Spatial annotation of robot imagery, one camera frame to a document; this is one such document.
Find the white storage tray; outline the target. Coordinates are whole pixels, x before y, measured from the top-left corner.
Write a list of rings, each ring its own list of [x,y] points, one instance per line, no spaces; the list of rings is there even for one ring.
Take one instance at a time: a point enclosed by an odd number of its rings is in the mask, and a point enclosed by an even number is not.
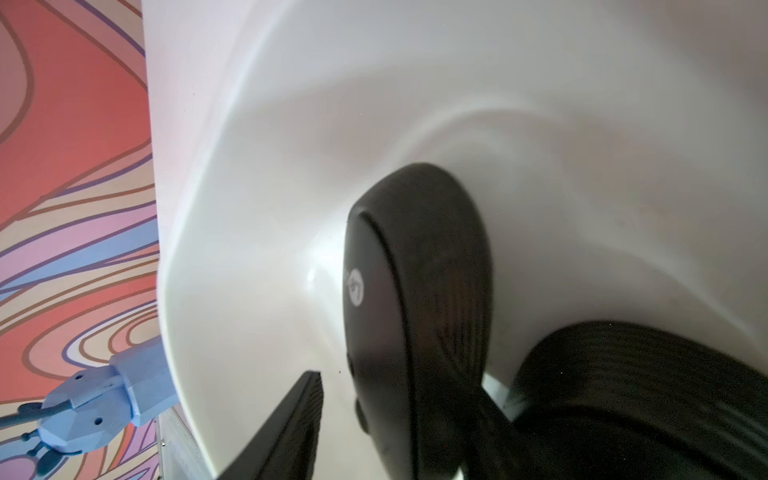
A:
[[[147,1],[159,318],[212,476],[299,375],[315,474],[385,471],[342,319],[355,201],[428,162],[491,242],[487,372],[641,323],[767,368],[763,1]]]

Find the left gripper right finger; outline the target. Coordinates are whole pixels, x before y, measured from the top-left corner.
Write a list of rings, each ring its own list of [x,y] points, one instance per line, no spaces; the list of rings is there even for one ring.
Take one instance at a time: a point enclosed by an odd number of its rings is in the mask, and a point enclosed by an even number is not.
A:
[[[560,477],[763,479],[767,379],[637,324],[559,329],[525,357],[504,410]]]

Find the black mouse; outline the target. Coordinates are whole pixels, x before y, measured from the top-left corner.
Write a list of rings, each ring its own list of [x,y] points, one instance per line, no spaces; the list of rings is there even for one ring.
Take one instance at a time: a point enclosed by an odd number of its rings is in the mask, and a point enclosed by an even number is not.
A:
[[[426,163],[352,207],[343,317],[355,409],[393,479],[513,479],[514,429],[483,390],[493,307],[490,246],[467,191]]]

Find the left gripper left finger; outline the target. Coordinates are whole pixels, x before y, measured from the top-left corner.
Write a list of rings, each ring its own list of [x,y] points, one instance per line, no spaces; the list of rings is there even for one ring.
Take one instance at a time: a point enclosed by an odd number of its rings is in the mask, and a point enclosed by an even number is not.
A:
[[[296,381],[222,479],[310,479],[314,473],[324,392],[321,374]]]

